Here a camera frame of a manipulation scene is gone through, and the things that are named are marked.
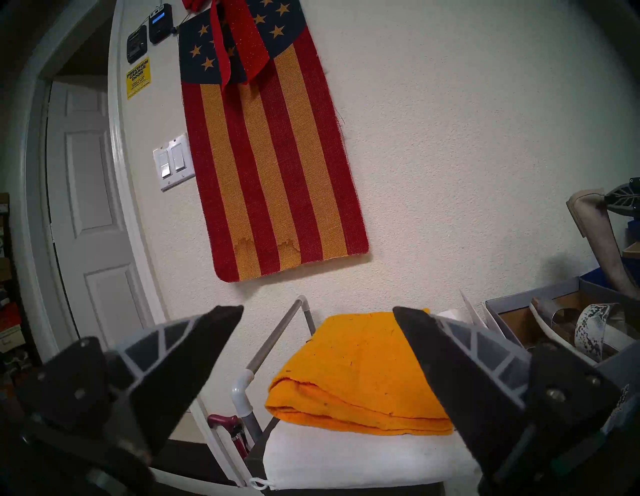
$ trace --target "tan stripe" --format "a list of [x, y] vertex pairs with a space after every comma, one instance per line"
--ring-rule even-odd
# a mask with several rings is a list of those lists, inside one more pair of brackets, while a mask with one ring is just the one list
[[236, 159], [231, 150], [227, 120], [222, 104], [220, 86], [217, 84], [201, 84], [202, 105], [207, 120], [207, 131], [211, 152], [216, 166], [218, 186], [225, 206], [225, 216], [229, 225], [231, 241], [234, 245], [238, 275], [240, 281], [260, 277], [260, 264], [255, 251], [253, 233], [246, 212], [244, 195], [240, 187], [240, 179], [236, 168]]
[[273, 149], [267, 117], [262, 107], [260, 90], [254, 84], [239, 84], [244, 124], [249, 134], [251, 150], [260, 177], [260, 185], [267, 202], [271, 226], [278, 245], [280, 270], [300, 265], [300, 245], [296, 226], [291, 217], [287, 192], [284, 189], [278, 159]]
[[344, 257], [347, 247], [338, 206], [335, 203], [333, 186], [324, 162], [324, 154], [316, 121], [307, 95], [307, 87], [302, 79], [300, 64], [293, 45], [274, 60], [280, 86], [287, 103], [289, 120], [298, 146], [300, 162], [305, 172], [305, 180], [314, 207], [320, 240], [322, 241], [323, 259]]

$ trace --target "textured wall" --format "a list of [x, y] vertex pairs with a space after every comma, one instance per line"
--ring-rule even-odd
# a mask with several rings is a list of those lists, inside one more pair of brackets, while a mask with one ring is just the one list
[[[123, 43], [155, 2], [142, 4], [127, 5]], [[184, 11], [173, 9], [178, 22]], [[637, 175], [636, 89], [570, 2], [303, 0], [303, 9], [341, 118], [367, 256], [218, 280], [195, 180], [162, 193], [152, 159], [186, 130], [176, 39], [150, 45], [151, 85], [123, 98], [168, 315], [246, 306], [204, 388], [210, 412], [233, 413], [232, 380], [297, 294], [320, 323], [397, 304], [461, 307], [459, 287], [478, 302], [578, 275], [596, 263], [564, 202]], [[624, 219], [614, 226], [621, 238]], [[250, 387], [261, 422], [270, 378], [306, 339], [296, 316]]]

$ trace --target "screw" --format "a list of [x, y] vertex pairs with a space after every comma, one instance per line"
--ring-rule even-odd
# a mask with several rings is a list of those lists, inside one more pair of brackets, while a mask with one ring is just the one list
[[600, 379], [596, 376], [587, 376], [587, 380], [589, 381], [589, 384], [593, 385], [593, 386], [599, 386], [600, 385]]
[[558, 401], [560, 403], [566, 400], [566, 396], [564, 395], [564, 393], [559, 389], [556, 389], [553, 387], [550, 387], [549, 389], [547, 389], [547, 396], [549, 396], [549, 398], [555, 401]]

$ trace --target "orange towel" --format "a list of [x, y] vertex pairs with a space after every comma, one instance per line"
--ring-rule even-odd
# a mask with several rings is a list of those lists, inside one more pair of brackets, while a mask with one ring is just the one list
[[334, 431], [453, 431], [391, 312], [329, 317], [274, 377], [265, 407]]

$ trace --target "folded towel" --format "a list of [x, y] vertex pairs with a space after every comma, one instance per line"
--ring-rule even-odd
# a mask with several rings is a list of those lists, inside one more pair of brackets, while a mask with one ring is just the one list
[[[412, 486], [480, 474], [457, 432], [372, 436], [287, 422], [272, 430], [262, 462], [272, 489]], [[467, 486], [473, 489], [477, 483], [475, 478]]]
[[365, 434], [451, 434], [393, 313], [329, 317], [269, 386], [281, 420]]

